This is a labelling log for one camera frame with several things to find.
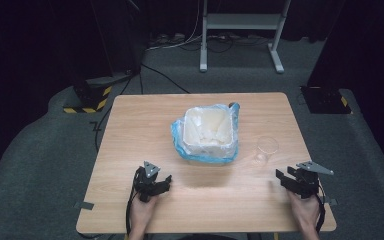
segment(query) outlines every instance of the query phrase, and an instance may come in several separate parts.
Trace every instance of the white shelf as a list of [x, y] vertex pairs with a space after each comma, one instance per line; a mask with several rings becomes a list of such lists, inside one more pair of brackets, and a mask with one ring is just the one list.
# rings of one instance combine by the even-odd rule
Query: white shelf
[[280, 14], [211, 14], [207, 16], [207, 29], [276, 30]]

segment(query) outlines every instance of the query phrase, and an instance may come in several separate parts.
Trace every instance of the yellow and black hazard tape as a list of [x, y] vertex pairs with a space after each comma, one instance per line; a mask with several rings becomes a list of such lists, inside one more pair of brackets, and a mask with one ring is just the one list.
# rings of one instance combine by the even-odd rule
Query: yellow and black hazard tape
[[109, 96], [109, 93], [111, 92], [111, 87], [107, 87], [104, 89], [102, 95], [100, 94], [99, 99], [96, 99], [97, 103], [94, 104], [93, 107], [64, 107], [65, 113], [96, 113], [102, 111], [105, 104], [107, 103], [107, 99]]

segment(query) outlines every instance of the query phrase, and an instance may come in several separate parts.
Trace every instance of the human hand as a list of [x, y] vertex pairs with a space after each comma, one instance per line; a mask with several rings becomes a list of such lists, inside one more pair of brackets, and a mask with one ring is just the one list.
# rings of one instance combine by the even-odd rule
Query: human hand
[[316, 231], [316, 223], [319, 218], [319, 202], [315, 195], [301, 199], [295, 193], [286, 190], [291, 201], [292, 214], [300, 231], [306, 240], [319, 239]]
[[158, 196], [150, 197], [149, 202], [145, 203], [139, 200], [139, 197], [133, 198], [132, 208], [130, 210], [130, 221], [132, 230], [129, 234], [129, 240], [142, 240], [145, 235], [145, 229], [154, 213], [155, 204]]

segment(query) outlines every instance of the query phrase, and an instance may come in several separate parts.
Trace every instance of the gray carpet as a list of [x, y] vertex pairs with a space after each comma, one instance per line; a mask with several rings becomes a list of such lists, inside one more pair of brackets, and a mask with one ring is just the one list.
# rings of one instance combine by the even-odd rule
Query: gray carpet
[[[214, 42], [209, 46], [215, 51], [226, 48]], [[313, 160], [335, 171], [334, 176], [321, 176], [321, 181], [327, 195], [339, 203], [332, 206], [338, 227], [321, 238], [384, 239], [384, 155], [352, 92], [341, 90], [353, 110], [349, 115], [311, 114], [300, 94], [299, 86], [306, 84], [322, 47], [323, 43], [306, 40], [281, 41], [284, 74], [275, 73], [265, 45], [210, 52], [207, 73], [199, 72], [199, 51], [148, 51], [143, 63], [191, 93], [286, 93]], [[141, 77], [144, 94], [183, 93], [149, 69], [143, 68]], [[91, 122], [103, 118], [125, 85], [114, 85], [104, 111], [95, 114], [64, 114], [62, 106], [73, 97], [72, 89], [65, 89], [50, 100], [45, 116], [12, 141], [0, 162], [0, 239], [82, 239], [76, 232], [79, 210], [73, 205], [84, 198], [97, 155]], [[139, 76], [124, 94], [141, 94]], [[261, 236], [273, 239], [269, 233]], [[280, 239], [300, 238], [298, 233], [280, 233]]]

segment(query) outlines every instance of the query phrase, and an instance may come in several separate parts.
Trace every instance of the wooden table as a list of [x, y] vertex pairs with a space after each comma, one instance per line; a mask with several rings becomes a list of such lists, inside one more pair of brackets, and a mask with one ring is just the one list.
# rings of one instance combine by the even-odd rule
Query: wooden table
[[[190, 164], [175, 151], [170, 125], [195, 106], [238, 102], [239, 153], [224, 166]], [[253, 160], [257, 139], [272, 136], [279, 151], [266, 166]], [[149, 161], [157, 181], [173, 176], [160, 196], [149, 233], [297, 231], [275, 169], [310, 159], [283, 93], [170, 94], [118, 96], [108, 120], [77, 222], [81, 233], [125, 233], [125, 211], [136, 169]], [[336, 222], [326, 204], [322, 231]]]

